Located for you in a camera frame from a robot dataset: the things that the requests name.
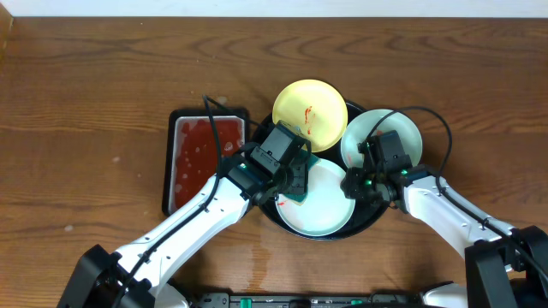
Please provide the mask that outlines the light blue plate front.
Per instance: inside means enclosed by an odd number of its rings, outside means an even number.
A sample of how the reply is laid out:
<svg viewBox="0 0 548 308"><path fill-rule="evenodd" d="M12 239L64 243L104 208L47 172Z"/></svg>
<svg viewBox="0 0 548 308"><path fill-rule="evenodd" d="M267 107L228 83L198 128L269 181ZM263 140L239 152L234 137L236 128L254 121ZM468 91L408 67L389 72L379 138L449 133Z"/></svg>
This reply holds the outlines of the light blue plate front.
<svg viewBox="0 0 548 308"><path fill-rule="evenodd" d="M276 208L289 229L309 237L333 234L341 229L354 212L356 201L346 198L340 184L346 173L337 164L319 159L308 170L307 195L295 201L281 195Z"/></svg>

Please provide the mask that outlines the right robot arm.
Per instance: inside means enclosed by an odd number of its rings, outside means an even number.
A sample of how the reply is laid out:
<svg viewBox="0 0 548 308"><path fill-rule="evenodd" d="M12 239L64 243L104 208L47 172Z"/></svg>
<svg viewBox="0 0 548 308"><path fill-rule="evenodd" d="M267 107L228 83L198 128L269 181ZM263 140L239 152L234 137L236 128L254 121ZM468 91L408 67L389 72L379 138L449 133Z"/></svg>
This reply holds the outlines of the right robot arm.
<svg viewBox="0 0 548 308"><path fill-rule="evenodd" d="M545 307L547 234L516 228L456 192L441 174L415 166L400 143L369 139L341 149L343 191L369 204L394 204L418 219L465 261L466 284L421 294L422 307Z"/></svg>

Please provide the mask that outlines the green scrubbing sponge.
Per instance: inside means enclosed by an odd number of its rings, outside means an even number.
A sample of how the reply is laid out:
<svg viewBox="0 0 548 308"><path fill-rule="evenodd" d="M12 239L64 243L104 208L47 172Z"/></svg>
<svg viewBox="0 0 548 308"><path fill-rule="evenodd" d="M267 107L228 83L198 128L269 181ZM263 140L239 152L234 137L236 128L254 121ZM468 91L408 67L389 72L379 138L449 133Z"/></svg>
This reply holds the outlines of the green scrubbing sponge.
<svg viewBox="0 0 548 308"><path fill-rule="evenodd" d="M281 194L302 204L308 194L309 172L318 161L319 158L308 150L301 150L289 165L287 185Z"/></svg>

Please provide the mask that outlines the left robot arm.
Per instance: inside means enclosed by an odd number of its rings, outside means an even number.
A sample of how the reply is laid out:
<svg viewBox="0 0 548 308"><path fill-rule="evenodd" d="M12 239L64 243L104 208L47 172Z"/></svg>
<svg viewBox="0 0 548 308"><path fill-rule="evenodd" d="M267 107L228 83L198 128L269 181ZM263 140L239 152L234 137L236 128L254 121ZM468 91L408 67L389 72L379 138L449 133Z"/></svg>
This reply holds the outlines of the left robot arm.
<svg viewBox="0 0 548 308"><path fill-rule="evenodd" d="M318 161L301 151L282 164L258 146L223 159L219 171L185 205L149 233L108 253L95 245L76 264L61 307L186 307L170 278L207 241L256 204L284 190L304 196L307 172Z"/></svg>

